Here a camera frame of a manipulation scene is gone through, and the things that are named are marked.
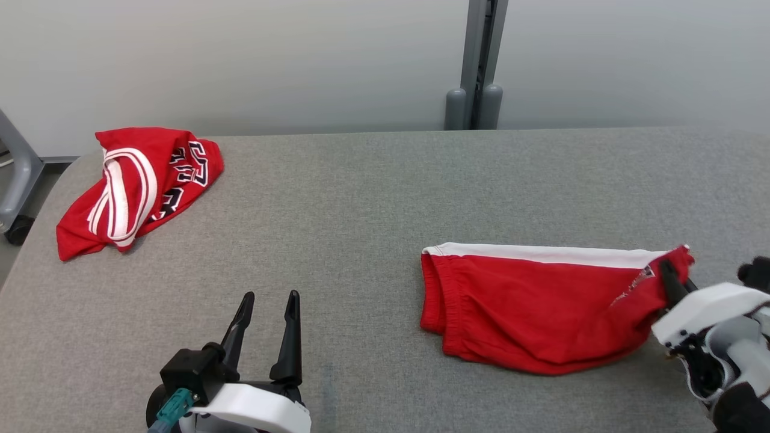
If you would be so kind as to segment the red jersey with white sleeves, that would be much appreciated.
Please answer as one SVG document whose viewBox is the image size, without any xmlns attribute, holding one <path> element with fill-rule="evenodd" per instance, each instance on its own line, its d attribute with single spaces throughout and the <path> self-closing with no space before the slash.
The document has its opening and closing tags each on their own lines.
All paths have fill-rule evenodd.
<svg viewBox="0 0 770 433">
<path fill-rule="evenodd" d="M 105 247 L 127 252 L 192 206 L 224 171 L 219 145 L 192 132 L 127 127 L 95 136 L 102 146 L 102 178 L 56 227 L 63 262 Z"/>
</svg>

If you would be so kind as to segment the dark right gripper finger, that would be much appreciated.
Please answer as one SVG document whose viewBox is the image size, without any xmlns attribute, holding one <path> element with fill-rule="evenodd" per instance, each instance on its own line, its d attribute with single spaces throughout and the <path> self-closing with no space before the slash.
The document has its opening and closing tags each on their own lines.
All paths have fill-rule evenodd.
<svg viewBox="0 0 770 433">
<path fill-rule="evenodd" d="M 659 272 L 667 299 L 666 308 L 675 307 L 685 296 L 698 290 L 695 283 L 689 278 L 684 283 L 681 282 L 679 272 L 668 259 L 660 261 Z"/>
</svg>

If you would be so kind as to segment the red shorts with white stripe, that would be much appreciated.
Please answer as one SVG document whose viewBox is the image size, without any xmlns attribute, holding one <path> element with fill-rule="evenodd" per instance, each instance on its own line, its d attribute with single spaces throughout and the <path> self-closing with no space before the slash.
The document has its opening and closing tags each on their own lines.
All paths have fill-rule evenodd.
<svg viewBox="0 0 770 433">
<path fill-rule="evenodd" d="M 536 375 L 568 375 L 643 346 L 668 298 L 660 275 L 681 282 L 694 258 L 672 250 L 445 243 L 420 255 L 420 327 L 444 354 Z"/>
</svg>

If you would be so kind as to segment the grey cart frame with caster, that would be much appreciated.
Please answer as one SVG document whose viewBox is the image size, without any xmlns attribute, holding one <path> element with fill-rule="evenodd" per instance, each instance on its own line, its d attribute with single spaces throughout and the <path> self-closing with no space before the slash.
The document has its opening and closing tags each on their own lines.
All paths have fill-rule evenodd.
<svg viewBox="0 0 770 433">
<path fill-rule="evenodd" d="M 0 110 L 0 141 L 14 160 L 12 178 L 0 199 L 0 236 L 13 246 L 21 246 L 35 222 L 33 217 L 22 213 L 22 208 L 42 173 L 44 162 L 3 110 Z"/>
</svg>

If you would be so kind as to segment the grey metal wall post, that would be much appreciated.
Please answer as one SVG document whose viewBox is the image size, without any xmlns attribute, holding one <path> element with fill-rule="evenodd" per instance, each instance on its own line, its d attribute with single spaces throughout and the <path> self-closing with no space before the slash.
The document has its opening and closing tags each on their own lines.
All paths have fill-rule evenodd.
<svg viewBox="0 0 770 433">
<path fill-rule="evenodd" d="M 494 83 L 509 0 L 469 0 L 460 86 L 446 93 L 446 131 L 497 129 L 503 88 Z"/>
</svg>

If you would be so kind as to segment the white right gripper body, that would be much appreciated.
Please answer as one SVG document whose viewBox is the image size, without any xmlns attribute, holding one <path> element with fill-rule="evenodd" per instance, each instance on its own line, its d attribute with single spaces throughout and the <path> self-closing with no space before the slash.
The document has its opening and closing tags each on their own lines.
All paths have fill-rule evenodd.
<svg viewBox="0 0 770 433">
<path fill-rule="evenodd" d="M 677 347 L 698 334 L 732 318 L 752 315 L 770 304 L 770 294 L 737 283 L 718 283 L 695 290 L 655 322 L 652 334 L 665 347 Z"/>
</svg>

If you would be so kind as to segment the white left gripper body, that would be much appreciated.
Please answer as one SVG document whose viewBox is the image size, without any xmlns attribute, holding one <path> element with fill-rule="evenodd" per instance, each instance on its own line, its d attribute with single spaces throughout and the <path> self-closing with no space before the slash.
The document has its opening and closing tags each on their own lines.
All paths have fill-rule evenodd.
<svg viewBox="0 0 770 433">
<path fill-rule="evenodd" d="M 310 433 L 310 411 L 298 401 L 249 384 L 224 384 L 209 405 L 192 407 L 181 433 Z"/>
</svg>

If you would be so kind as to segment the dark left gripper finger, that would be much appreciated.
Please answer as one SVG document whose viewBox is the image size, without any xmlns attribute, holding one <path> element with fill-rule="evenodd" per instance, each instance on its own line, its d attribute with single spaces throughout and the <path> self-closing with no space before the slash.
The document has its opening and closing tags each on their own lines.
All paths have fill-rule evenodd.
<svg viewBox="0 0 770 433">
<path fill-rule="evenodd" d="M 245 330 L 250 326 L 254 301 L 255 295 L 252 291 L 245 293 L 221 343 L 224 349 L 223 364 L 235 373 L 238 373 L 243 337 Z"/>
<path fill-rule="evenodd" d="M 273 384 L 299 387 L 303 383 L 300 294 L 292 290 L 284 313 L 285 329 L 277 362 L 269 378 Z"/>
</svg>

